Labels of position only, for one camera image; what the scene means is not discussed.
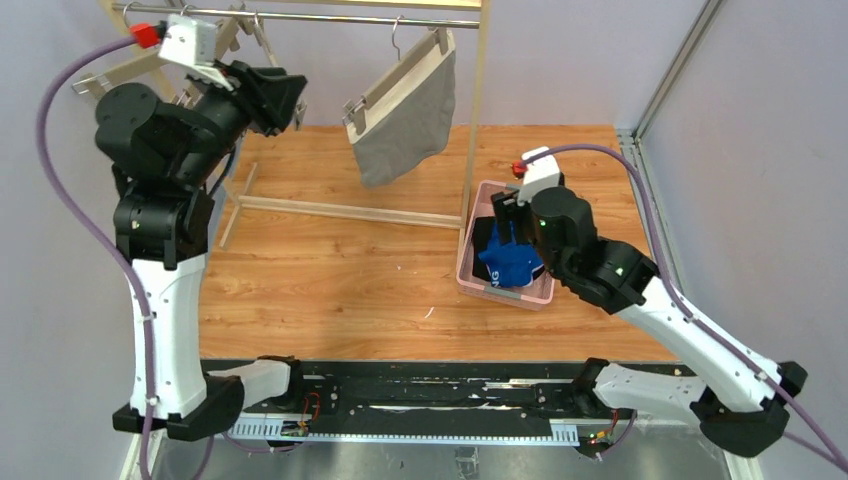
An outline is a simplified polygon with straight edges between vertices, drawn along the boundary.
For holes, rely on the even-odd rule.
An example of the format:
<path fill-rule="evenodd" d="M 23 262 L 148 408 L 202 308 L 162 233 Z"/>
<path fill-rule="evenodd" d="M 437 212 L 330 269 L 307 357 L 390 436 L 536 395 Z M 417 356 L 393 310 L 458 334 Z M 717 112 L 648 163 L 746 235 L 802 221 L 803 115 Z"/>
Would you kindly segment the black underwear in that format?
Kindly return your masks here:
<path fill-rule="evenodd" d="M 482 260 L 481 254 L 488 249 L 492 236 L 498 238 L 496 218 L 494 216 L 476 217 L 472 226 L 472 248 L 473 267 L 472 275 L 485 282 L 491 282 L 491 276 L 487 264 Z"/>

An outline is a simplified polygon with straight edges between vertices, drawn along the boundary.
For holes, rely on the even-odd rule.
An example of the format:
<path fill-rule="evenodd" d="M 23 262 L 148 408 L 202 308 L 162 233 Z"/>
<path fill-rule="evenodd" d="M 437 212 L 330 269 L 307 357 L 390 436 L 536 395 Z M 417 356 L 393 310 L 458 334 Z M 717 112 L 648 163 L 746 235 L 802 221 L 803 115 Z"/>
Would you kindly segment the blue underwear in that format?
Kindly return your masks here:
<path fill-rule="evenodd" d="M 543 262 L 534 248 L 516 243 L 501 245 L 495 236 L 481 258 L 490 272 L 488 283 L 495 288 L 529 287 L 544 273 Z"/>

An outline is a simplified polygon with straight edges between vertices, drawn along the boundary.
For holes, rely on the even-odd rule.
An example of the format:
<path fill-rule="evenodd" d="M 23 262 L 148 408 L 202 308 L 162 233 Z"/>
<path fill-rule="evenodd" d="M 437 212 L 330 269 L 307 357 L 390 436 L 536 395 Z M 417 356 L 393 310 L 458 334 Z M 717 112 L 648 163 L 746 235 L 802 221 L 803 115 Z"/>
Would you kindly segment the wooden hanger with grey underwear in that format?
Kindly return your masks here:
<path fill-rule="evenodd" d="M 345 104 L 343 123 L 350 143 L 358 144 L 380 125 L 399 119 L 405 107 L 437 113 L 446 110 L 451 119 L 456 50 L 450 29 L 430 28 L 359 99 Z"/>

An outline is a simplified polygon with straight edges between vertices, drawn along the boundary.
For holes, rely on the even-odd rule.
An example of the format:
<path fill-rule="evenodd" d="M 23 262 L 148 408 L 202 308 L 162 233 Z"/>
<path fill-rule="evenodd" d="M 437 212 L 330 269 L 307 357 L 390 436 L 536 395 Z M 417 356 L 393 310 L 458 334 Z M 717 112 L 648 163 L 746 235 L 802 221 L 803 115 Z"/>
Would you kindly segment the grey underwear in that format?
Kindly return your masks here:
<path fill-rule="evenodd" d="M 389 93 L 385 105 L 367 113 L 363 133 L 346 126 L 363 186 L 388 185 L 446 148 L 456 106 L 456 53 L 431 58 L 435 65 L 415 67 L 396 86 L 406 95 Z"/>

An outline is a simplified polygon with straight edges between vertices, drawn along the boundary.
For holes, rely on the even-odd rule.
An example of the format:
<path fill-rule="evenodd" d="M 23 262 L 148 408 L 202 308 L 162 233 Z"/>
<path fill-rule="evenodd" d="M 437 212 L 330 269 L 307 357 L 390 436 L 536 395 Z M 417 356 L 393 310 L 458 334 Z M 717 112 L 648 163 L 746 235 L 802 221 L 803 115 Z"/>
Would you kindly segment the wooden hanger with blue underwear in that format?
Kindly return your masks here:
<path fill-rule="evenodd" d="M 264 55 L 266 56 L 269 64 L 273 68 L 280 68 L 281 65 L 277 59 L 277 56 L 270 44 L 270 39 L 264 28 L 264 21 L 259 16 L 258 12 L 255 11 L 253 14 L 253 23 L 254 23 L 254 36 L 257 39 L 257 43 L 260 48 L 263 50 Z M 296 131 L 300 131 L 304 126 L 305 116 L 307 112 L 308 105 L 303 98 L 298 100 L 298 103 L 295 106 L 294 110 L 294 129 Z"/>

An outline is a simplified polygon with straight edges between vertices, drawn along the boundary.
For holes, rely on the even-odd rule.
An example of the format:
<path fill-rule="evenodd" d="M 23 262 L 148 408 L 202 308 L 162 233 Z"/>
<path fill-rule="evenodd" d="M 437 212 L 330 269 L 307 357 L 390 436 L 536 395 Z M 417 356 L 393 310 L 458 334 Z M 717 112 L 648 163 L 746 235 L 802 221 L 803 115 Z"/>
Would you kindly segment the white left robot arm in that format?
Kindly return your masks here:
<path fill-rule="evenodd" d="M 112 416 L 121 432 L 163 430 L 197 441 L 231 429 L 256 404 L 298 404 L 301 363 L 265 355 L 207 371 L 199 354 L 199 296 L 207 267 L 215 199 L 206 183 L 249 131 L 282 133 L 307 80 L 281 67 L 219 64 L 224 82 L 199 82 L 191 107 L 125 83 L 95 109 L 95 143 L 112 163 L 119 200 L 111 247 L 130 269 L 135 375 L 131 398 Z"/>

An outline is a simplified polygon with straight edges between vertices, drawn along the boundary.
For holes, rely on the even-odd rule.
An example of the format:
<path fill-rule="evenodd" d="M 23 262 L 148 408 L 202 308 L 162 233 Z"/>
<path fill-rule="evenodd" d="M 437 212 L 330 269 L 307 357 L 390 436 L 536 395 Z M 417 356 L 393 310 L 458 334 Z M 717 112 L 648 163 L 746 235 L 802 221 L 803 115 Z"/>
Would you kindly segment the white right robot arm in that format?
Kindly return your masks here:
<path fill-rule="evenodd" d="M 571 382 L 571 404 L 584 415 L 630 410 L 699 429 L 717 447 L 753 458 L 780 440 L 786 407 L 806 370 L 745 347 L 686 302 L 657 264 L 634 246 L 598 235 L 589 203 L 554 186 L 520 202 L 517 191 L 491 203 L 500 242 L 531 246 L 545 270 L 580 300 L 651 335 L 691 375 L 675 377 L 587 359 Z"/>

